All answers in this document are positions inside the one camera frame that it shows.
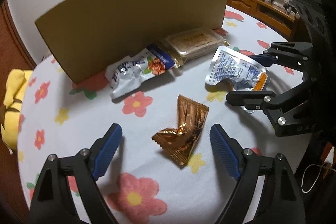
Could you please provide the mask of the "yellow plush toy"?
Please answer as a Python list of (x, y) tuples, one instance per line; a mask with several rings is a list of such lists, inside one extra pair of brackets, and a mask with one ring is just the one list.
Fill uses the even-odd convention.
[(5, 98), (1, 103), (1, 137), (13, 154), (17, 150), (20, 123), (23, 121), (21, 108), (32, 70), (12, 69), (6, 81)]

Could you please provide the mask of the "brown cardboard box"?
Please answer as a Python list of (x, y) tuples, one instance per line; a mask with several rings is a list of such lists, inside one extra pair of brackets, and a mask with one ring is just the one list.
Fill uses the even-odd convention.
[(220, 28), (227, 0), (65, 0), (35, 21), (74, 83), (148, 44), (198, 27)]

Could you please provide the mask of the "clear wrapped cracker pack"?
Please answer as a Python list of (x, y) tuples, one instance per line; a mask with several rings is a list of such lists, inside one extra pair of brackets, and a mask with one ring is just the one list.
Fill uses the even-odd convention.
[(187, 61), (215, 52), (219, 46), (230, 45), (223, 36), (205, 27), (167, 36), (160, 43), (172, 55), (177, 68)]

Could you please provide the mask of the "white floral fruit blanket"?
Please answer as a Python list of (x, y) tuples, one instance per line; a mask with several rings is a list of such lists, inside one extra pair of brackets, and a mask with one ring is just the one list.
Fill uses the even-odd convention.
[[(273, 157), (283, 153), (293, 169), (309, 135), (279, 138), (261, 111), (248, 114), (226, 103), (224, 87), (206, 87), (212, 56), (144, 82), (131, 96), (113, 101), (104, 74), (74, 84), (53, 57), (33, 71), (21, 110), (18, 163), (23, 193), (31, 201), (48, 155), (72, 156), (90, 147), (111, 124), (123, 139), (98, 187), (120, 223), (214, 223), (235, 180), (211, 149), (210, 128), (220, 124), (242, 147)], [(177, 125), (177, 98), (209, 107), (190, 161), (180, 167), (152, 136)]]

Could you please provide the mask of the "silver pouch snack packet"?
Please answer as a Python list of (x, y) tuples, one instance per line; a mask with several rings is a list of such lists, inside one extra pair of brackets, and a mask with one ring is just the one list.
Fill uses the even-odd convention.
[(205, 83), (215, 86), (226, 81), (232, 91), (262, 91), (270, 80), (266, 67), (249, 56), (220, 46), (211, 60)]

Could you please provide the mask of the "white blue snack bag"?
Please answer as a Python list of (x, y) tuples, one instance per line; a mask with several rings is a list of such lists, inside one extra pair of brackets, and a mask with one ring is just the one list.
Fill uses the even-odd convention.
[(163, 47), (149, 44), (138, 54), (126, 56), (106, 68), (105, 78), (112, 88), (110, 97), (120, 98), (174, 66), (174, 59)]

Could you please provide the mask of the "copper foil snack packet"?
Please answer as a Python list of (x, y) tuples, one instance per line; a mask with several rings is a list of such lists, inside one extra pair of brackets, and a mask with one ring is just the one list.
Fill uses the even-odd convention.
[(186, 165), (203, 130), (209, 107), (179, 95), (177, 99), (177, 128), (165, 128), (151, 139), (178, 165)]

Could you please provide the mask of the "wooden sideboard cabinet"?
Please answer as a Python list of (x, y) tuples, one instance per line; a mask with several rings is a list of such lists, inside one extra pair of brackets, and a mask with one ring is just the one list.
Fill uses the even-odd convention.
[(297, 29), (299, 16), (291, 17), (277, 6), (262, 0), (227, 0), (227, 5), (254, 17), (292, 41)]

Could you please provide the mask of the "brown louvered wardrobe door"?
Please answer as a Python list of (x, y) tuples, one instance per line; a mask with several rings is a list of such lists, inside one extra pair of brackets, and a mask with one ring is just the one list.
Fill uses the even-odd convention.
[(18, 34), (8, 2), (4, 0), (1, 4), (1, 76), (7, 76), (13, 68), (33, 70), (35, 67), (35, 61)]

